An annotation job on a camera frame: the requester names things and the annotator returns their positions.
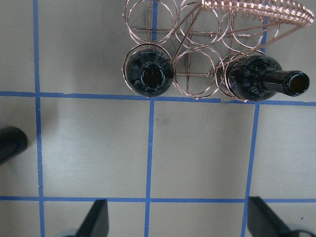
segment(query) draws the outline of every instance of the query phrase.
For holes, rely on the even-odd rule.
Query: floor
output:
[[[310,76],[300,97],[148,99],[122,78],[124,4],[1,1],[0,127],[30,145],[0,167],[0,236],[61,236],[107,198],[109,237],[249,237],[248,196],[316,232],[316,24],[266,49]]]

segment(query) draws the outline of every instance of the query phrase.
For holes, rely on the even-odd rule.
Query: wire rack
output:
[[[168,15],[165,20],[169,21],[168,29],[153,26],[154,4]],[[140,12],[148,16],[146,27],[136,27],[135,19],[139,17],[134,15]],[[262,48],[313,23],[314,14],[293,0],[183,0],[180,7],[175,0],[127,0],[124,18],[131,38],[137,43],[123,64],[127,85],[128,59],[143,47],[158,47],[167,53],[162,45],[174,35],[179,45],[173,57],[168,55],[174,66],[173,85],[181,93],[199,99],[220,91],[232,99],[246,101],[231,89],[226,77],[228,65],[249,54],[264,54]],[[287,25],[287,30],[281,34],[282,25]],[[269,39],[266,39],[267,32],[271,32]],[[216,49],[221,47],[229,52],[224,57]],[[198,57],[199,62],[204,61],[209,68],[203,72],[193,71],[193,56]],[[194,92],[192,80],[203,80]]]

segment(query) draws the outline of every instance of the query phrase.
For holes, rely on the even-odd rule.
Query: wine bottle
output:
[[[247,56],[230,63],[226,77],[235,94],[251,101],[267,100],[277,92],[299,96],[310,85],[305,73],[283,71],[275,59],[265,55]]]
[[[0,129],[0,165],[23,152],[28,146],[25,133],[17,127]]]
[[[173,64],[165,52],[146,48],[130,57],[126,75],[126,83],[134,92],[155,97],[165,93],[171,86]]]

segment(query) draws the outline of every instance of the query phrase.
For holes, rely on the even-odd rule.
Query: metal bottle holder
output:
[[[197,0],[189,2],[183,0],[180,7],[177,7],[175,0],[127,0],[124,9],[124,19],[131,38],[138,44],[130,50],[124,59],[123,77],[129,86],[126,75],[126,65],[129,58],[144,47],[158,47],[169,55],[174,67],[173,85],[183,94],[199,99],[206,98],[217,91],[226,96],[240,101],[246,101],[231,89],[231,85],[226,77],[228,64],[238,61],[249,54],[264,54],[260,50],[271,43],[280,40],[287,35],[310,25],[314,21],[314,14],[300,3],[293,0]],[[170,29],[154,29],[152,25],[153,6],[157,4],[170,14]],[[149,16],[146,27],[135,27],[131,23],[131,16],[136,9],[142,9]],[[193,26],[201,17],[203,11],[212,14],[215,20],[212,24],[217,25],[214,31],[194,30]],[[238,21],[248,19],[256,23],[254,26],[241,27],[238,29]],[[198,26],[209,26],[211,22],[204,20]],[[292,29],[280,34],[280,27],[289,25]],[[272,38],[263,42],[265,32],[272,32]],[[160,39],[153,40],[153,33],[165,33]],[[170,54],[162,47],[172,35],[175,35],[180,45],[171,58]],[[193,36],[203,38],[203,42],[194,40]],[[243,39],[254,39],[252,44],[246,43]],[[227,56],[221,56],[216,50],[215,45],[222,44],[223,48],[228,49]],[[192,72],[192,55],[199,55],[199,59],[206,58],[209,69],[203,73]],[[187,68],[181,72],[178,66],[186,60]],[[186,77],[185,83],[180,83],[179,77]],[[198,92],[191,92],[190,77],[205,78]]]

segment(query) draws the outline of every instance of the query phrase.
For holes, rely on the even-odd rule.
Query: black cylinder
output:
[[[28,146],[25,133],[17,127],[0,129],[0,165],[23,152]]]

